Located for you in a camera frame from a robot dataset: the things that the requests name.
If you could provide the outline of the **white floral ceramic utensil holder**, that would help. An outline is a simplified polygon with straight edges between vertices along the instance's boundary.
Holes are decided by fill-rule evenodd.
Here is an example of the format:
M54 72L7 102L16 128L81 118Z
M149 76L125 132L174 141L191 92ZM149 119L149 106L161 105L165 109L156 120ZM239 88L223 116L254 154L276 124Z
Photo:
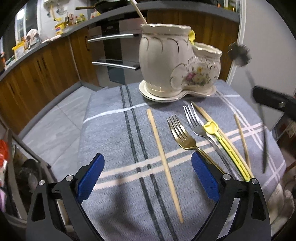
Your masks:
M142 24L139 64L142 96L156 102L173 102L187 94L208 97L216 92L222 51L194 41L189 26Z

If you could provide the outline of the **gold fork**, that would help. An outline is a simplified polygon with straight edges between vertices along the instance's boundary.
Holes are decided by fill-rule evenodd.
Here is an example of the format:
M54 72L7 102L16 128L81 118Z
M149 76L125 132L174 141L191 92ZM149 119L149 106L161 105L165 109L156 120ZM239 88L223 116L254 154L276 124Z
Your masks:
M167 122L175 141L181 148L184 150L197 151L203 158L205 158L207 163L214 165L219 171L225 173L224 170L216 164L207 153L197 146L195 139L185 130L176 115L172 115L167 118Z

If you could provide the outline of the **silver fork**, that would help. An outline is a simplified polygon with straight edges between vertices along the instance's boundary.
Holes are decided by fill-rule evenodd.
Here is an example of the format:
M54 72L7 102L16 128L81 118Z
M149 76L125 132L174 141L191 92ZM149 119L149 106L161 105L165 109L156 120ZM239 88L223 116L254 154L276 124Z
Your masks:
M237 180L242 179L240 173L236 171L233 166L231 165L230 161L226 158L225 154L222 153L221 149L218 147L218 145L214 142L213 138L210 137L208 133L206 133L205 129L203 128L203 123L199 116L197 115L196 111L194 110L194 107L192 104L187 104L183 106L185 116L187 118L187 121L189 123L190 128L192 131L200 136L205 138L211 146L214 148L214 150L219 155L220 159L226 166L227 170L230 172L230 174L233 175Z

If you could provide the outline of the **wooden kitchen cabinet with counter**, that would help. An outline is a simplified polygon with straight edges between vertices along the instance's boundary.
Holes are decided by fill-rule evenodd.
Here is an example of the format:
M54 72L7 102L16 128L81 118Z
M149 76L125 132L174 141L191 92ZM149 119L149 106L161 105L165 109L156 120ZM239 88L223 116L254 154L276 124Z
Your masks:
M194 1L146 1L138 4L148 24L189 26L195 42L222 51L218 78L226 79L228 46L237 40L239 13ZM1 121L13 133L30 128L46 107L81 85L99 87L88 47L89 26L96 22L140 18L132 5L113 9L73 25L18 58L1 75Z

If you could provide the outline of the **wooden chopstick diagonal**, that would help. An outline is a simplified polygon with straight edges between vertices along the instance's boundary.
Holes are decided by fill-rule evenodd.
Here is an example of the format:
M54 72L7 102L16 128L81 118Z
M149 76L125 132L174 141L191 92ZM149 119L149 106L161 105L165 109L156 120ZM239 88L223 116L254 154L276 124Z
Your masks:
M234 114L234 119L236 121L236 124L237 124L238 129L239 129L239 133L240 133L240 136L241 136L246 164L247 164L248 168L251 169L251 163L250 163L250 158L249 158L249 154L248 154L247 144L246 144L246 141L245 141L245 138L244 138L244 133L243 133L243 130L241 128L241 124L240 124L240 121L238 119L237 114Z

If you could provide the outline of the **yellow green plastic spoon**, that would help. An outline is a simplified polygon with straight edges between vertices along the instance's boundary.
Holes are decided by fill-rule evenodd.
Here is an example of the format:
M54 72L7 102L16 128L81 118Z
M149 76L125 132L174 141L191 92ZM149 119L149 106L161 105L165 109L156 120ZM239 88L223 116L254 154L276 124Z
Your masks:
M196 39L195 32L191 30L188 35L189 41L192 45L194 45L194 40Z
M203 125L203 128L205 131L210 134L214 135L217 139L217 141L221 144L221 146L224 148L228 156L231 158L232 162L240 172L240 174L243 177L244 181L250 181L252 176L248 172L248 169L245 167L241 159L238 157L238 155L234 152L233 148L229 144L229 142L219 133L219 128L217 123L215 123L213 120L208 121L206 124Z

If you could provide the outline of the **wooden chopstick pair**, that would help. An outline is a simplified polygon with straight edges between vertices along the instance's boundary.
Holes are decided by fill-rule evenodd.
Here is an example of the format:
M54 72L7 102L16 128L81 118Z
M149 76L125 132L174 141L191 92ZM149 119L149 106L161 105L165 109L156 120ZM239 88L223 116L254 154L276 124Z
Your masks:
M194 115L198 123L203 126L203 129L207 134L216 137L216 140L220 143L228 156L231 158L233 164L236 166L243 179L245 181L250 181L252 178L254 178L251 169L247 166L247 163L243 160L241 154L231 143L229 138L227 138L224 132L222 132L217 123L210 118L210 116L203 110L203 108L198 107L193 101L191 102L191 106L194 110Z

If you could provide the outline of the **blue plaid table cloth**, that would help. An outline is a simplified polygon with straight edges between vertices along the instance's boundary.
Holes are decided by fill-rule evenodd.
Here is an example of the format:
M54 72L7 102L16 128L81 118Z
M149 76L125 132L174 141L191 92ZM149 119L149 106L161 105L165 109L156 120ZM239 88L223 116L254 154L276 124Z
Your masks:
M105 240L190 240L214 207L191 165L191 151L178 146L167 118L177 115L189 129L183 106L195 102L244 152L234 114L247 143L251 170L268 201L269 216L277 223L284 207L280 180L284 157L270 133L268 165L262 168L263 125L257 113L223 81L205 99L186 97L171 103L145 99L138 84L99 90L91 95L82 126L79 164L89 164L97 153L105 166L90 197L82 206ZM152 111L179 198L180 223L159 155L147 110Z

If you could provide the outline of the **white refrigerator door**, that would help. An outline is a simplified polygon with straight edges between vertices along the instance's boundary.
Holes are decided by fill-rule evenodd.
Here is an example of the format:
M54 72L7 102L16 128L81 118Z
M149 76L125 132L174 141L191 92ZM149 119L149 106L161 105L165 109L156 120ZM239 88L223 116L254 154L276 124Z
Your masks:
M295 39L278 12L267 1L239 1L237 42L249 49L246 66L255 84L295 94Z

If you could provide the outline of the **black frying pan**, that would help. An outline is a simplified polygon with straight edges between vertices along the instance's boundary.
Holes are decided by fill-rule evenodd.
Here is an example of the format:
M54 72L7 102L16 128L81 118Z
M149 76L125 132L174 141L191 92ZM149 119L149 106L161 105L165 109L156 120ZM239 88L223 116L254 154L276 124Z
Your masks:
M75 10L83 10L83 9L95 9L100 14L106 13L113 9L121 8L124 6L130 5L130 1L119 0L119 1L98 1L92 6L78 6Z

